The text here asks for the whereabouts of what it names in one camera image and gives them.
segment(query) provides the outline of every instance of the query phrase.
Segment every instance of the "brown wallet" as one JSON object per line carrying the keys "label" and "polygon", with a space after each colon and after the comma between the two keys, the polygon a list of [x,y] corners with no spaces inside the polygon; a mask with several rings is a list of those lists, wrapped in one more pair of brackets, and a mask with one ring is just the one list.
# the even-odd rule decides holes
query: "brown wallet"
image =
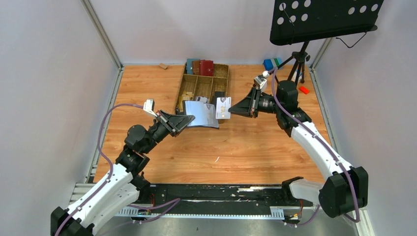
{"label": "brown wallet", "polygon": [[200,60],[193,61],[193,74],[200,75]]}

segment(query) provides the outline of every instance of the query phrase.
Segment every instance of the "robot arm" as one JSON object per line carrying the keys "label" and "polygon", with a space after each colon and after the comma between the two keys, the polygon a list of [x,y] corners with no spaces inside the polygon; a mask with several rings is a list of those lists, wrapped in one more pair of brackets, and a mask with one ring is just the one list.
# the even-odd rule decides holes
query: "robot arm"
{"label": "robot arm", "polygon": [[[258,112],[276,114],[279,127],[306,150],[326,179],[324,184],[307,181],[302,177],[286,180],[282,182],[283,197],[288,200],[305,199],[320,204],[324,212],[332,218],[353,211],[355,209],[353,198],[357,199],[359,208],[366,206],[368,197],[368,173],[366,170],[363,167],[354,168],[331,148],[316,129],[311,118],[298,107],[297,86],[288,80],[278,83],[276,96],[280,105],[310,129],[314,135],[311,135],[298,122],[284,113],[276,104],[273,96],[263,92],[268,76],[269,73],[265,71],[262,75],[255,77],[254,86],[249,94],[232,106],[229,112],[250,118],[256,118]],[[336,155],[339,159],[337,162],[322,143],[316,139],[316,136],[320,137],[324,144],[330,148],[330,151]],[[352,196],[347,177],[340,168],[340,164],[349,168],[347,172],[352,179],[356,196]]]}
{"label": "robot arm", "polygon": [[[154,124],[146,130],[141,125],[132,126],[124,140],[125,146],[113,164],[113,173],[109,172],[78,201],[69,205],[66,210],[56,208],[51,214],[51,235],[55,235],[58,227],[69,216],[78,210],[60,232],[62,236],[92,236],[109,221],[117,212],[128,204],[145,199],[149,193],[150,183],[144,178],[143,172],[149,153],[168,134],[175,137],[195,118],[194,116],[177,116],[164,111],[153,112],[153,100],[148,99],[144,111],[154,117]],[[98,192],[103,182],[107,182]],[[85,199],[90,198],[86,205],[80,207]]]}

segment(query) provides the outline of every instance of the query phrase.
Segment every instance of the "card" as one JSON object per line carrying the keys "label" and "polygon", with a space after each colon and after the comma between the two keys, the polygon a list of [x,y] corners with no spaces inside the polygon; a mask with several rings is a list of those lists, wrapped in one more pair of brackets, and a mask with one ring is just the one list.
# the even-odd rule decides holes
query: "card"
{"label": "card", "polygon": [[207,103],[209,101],[209,99],[206,98],[206,97],[197,96],[196,101]]}
{"label": "card", "polygon": [[186,115],[193,115],[195,118],[188,124],[188,127],[210,127],[219,128],[219,121],[215,118],[213,104],[199,101],[184,101]]}
{"label": "card", "polygon": [[231,106],[231,97],[218,97],[216,104],[216,119],[230,119],[229,108]]}

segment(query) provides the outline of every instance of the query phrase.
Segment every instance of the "small wooden block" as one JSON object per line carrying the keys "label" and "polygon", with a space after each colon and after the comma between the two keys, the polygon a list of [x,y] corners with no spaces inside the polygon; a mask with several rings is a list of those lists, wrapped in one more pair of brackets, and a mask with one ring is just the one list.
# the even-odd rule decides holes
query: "small wooden block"
{"label": "small wooden block", "polygon": [[166,70],[168,68],[168,66],[165,65],[164,63],[159,64],[159,66],[164,70]]}
{"label": "small wooden block", "polygon": [[179,103],[178,103],[178,108],[179,111],[184,111],[184,107],[182,106],[182,101],[191,101],[193,100],[193,92],[187,92],[184,91],[184,93],[182,93],[181,97],[179,98]]}

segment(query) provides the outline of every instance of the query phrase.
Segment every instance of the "red wallet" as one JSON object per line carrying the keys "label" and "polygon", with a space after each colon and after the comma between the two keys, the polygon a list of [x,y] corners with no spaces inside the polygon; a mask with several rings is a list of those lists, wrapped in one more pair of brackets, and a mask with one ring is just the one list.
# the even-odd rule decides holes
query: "red wallet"
{"label": "red wallet", "polygon": [[200,75],[213,76],[212,60],[200,60]]}

